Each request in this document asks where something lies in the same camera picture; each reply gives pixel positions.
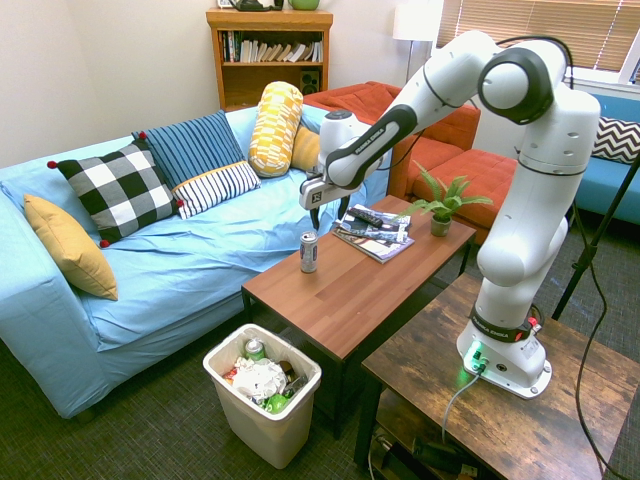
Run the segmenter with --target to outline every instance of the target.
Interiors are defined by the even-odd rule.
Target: coffee table
[[[367,375],[354,457],[358,464],[367,464],[376,424],[409,452],[416,435],[439,441],[449,400],[473,378],[462,367],[456,338],[468,322],[479,290],[479,280],[459,276],[364,360]],[[447,436],[501,479],[599,479],[574,399],[587,338],[551,319],[538,337],[553,365],[547,389],[537,398],[524,400],[480,380],[454,403]],[[580,403],[607,461],[639,382],[640,365],[593,342]],[[439,479],[456,478],[441,471],[432,473]]]
[[[399,213],[408,206],[387,196],[373,208]],[[393,332],[385,332],[383,324],[460,249],[466,249],[460,273],[465,269],[475,230],[452,222],[446,237],[434,237],[429,233],[430,218],[431,214],[412,216],[410,236],[415,243],[385,264],[327,234],[318,240],[314,273],[300,271],[300,255],[294,253],[242,286],[249,321],[253,299],[277,313],[335,366],[335,372],[329,372],[314,358],[323,366],[316,406],[333,420],[336,438],[350,393],[344,388],[346,367],[358,358],[355,352],[373,351],[388,338]],[[326,398],[317,401],[319,396]]]

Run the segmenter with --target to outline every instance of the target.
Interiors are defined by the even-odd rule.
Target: gray carpet
[[[598,216],[587,216],[593,233]],[[597,340],[640,362],[635,317],[640,283],[638,227],[614,222],[600,242],[596,269],[610,304]],[[551,314],[582,251],[575,227],[562,247],[536,303]],[[460,258],[439,277],[451,281]],[[468,272],[479,277],[472,258]],[[425,300],[430,293],[425,293]],[[560,321],[588,334],[601,312],[585,274]],[[357,406],[339,441],[314,411],[309,441],[279,471],[254,454],[229,429],[202,367],[202,358],[243,319],[238,317],[112,392],[87,423],[62,420],[35,382],[0,344],[0,478],[2,479],[367,479],[352,462]],[[517,448],[511,452],[517,455]],[[638,478],[640,406],[634,401],[614,452],[614,468]]]

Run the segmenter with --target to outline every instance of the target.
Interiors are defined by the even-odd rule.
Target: lamp shade
[[[440,30],[443,0],[422,0],[398,5],[393,21],[393,38],[435,42]]]

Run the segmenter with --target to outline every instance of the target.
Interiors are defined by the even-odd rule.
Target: light blue couch
[[[325,114],[305,106],[302,123],[317,132]],[[255,109],[227,114],[245,155],[255,115]],[[59,205],[98,242],[73,190],[46,163],[103,155],[130,142],[125,137],[0,169],[0,337],[64,418],[240,312],[240,286],[295,252],[300,234],[312,229],[298,204],[305,174],[292,169],[188,220],[175,215],[104,249],[119,300],[85,294],[67,283],[27,223],[23,195]],[[387,179],[387,171],[374,173],[351,204],[382,199]],[[321,209],[320,234],[337,209],[337,202]]]
[[[600,102],[603,117],[640,122],[640,101],[605,95],[593,95]],[[591,157],[576,194],[579,208],[605,214],[630,166]],[[614,218],[640,224],[640,175],[636,175],[623,197]]]

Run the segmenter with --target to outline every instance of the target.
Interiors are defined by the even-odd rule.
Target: wooden bookshelf
[[[304,73],[318,77],[318,91],[329,88],[329,30],[333,14],[318,10],[239,12],[213,8],[207,11],[216,64],[220,108],[231,111],[257,105],[264,87],[280,80],[301,88]],[[225,61],[223,32],[242,32],[244,39],[273,43],[322,41],[320,62]]]

